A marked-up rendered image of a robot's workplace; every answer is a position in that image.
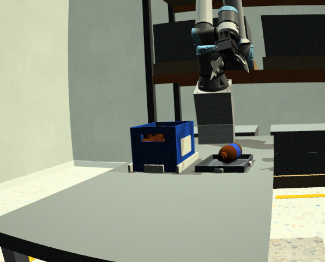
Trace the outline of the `cream flat bar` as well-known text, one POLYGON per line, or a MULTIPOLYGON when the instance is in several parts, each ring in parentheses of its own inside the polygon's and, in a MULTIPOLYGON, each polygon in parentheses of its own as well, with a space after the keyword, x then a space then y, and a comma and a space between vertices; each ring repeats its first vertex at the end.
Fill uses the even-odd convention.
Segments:
MULTIPOLYGON (((181 162, 176 166, 177 174, 181 173, 184 169, 190 166, 198 159, 198 152, 181 162)), ((128 165, 128 172, 133 172, 133 164, 128 165)), ((144 165, 144 172, 151 173, 164 173, 164 165, 144 165)), ((215 173, 223 173, 223 169, 215 169, 215 173)))

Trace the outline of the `dark blue crate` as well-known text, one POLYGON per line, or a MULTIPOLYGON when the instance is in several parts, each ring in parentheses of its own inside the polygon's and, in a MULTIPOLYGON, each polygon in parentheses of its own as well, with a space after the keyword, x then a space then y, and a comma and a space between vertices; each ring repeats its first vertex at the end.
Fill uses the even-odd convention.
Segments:
POLYGON ((133 171, 143 165, 164 165, 164 172, 195 153, 194 121, 153 122, 130 128, 133 171), (159 127, 165 125, 164 127, 159 127), (164 134, 165 141, 142 141, 143 134, 164 134))

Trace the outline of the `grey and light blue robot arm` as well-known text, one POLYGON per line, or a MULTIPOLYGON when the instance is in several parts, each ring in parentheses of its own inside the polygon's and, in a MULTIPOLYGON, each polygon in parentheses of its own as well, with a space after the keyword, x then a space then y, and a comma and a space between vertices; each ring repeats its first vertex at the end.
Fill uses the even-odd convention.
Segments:
POLYGON ((216 61, 220 56, 215 52, 219 30, 227 28, 236 34, 237 40, 233 42, 245 56, 248 69, 253 68, 253 45, 250 45, 245 34, 242 0, 223 0, 223 4, 218 12, 218 27, 213 27, 212 0, 196 0, 195 28, 191 29, 191 35, 194 44, 198 46, 198 89, 204 92, 217 92, 228 88, 224 70, 245 70, 237 60, 223 61, 224 66, 220 68, 216 78, 210 80, 213 71, 211 61, 216 61))

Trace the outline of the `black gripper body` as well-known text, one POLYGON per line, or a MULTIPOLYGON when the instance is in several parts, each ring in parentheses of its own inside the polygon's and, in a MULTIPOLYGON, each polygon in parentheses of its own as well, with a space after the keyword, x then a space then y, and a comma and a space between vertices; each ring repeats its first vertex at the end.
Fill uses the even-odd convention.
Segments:
POLYGON ((215 42, 215 52, 217 54, 219 53, 226 62, 235 61, 237 59, 235 54, 238 53, 238 49, 233 40, 237 40, 237 36, 234 32, 229 31, 227 28, 219 30, 219 40, 215 42))

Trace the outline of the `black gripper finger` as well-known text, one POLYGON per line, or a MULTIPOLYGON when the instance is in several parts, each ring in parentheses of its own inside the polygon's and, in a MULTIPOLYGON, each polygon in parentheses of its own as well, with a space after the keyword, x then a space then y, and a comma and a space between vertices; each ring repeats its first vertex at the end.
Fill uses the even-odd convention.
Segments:
POLYGON ((213 69, 212 75, 211 75, 211 81, 216 78, 216 75, 219 73, 220 68, 224 66, 223 63, 224 59, 221 56, 218 56, 216 61, 211 61, 211 66, 213 69))
POLYGON ((238 50, 238 53, 235 54, 235 56, 236 56, 236 58, 237 58, 237 61, 238 61, 239 63, 242 64, 242 66, 243 66, 243 68, 245 69, 245 71, 246 71, 247 73, 249 73, 248 65, 247 65, 247 63, 246 63, 246 59, 245 59, 245 56, 243 55, 243 53, 242 53, 241 51, 238 50), (239 57, 238 57, 238 56, 239 56, 239 57), (241 60, 240 60, 240 59, 241 59, 241 60))

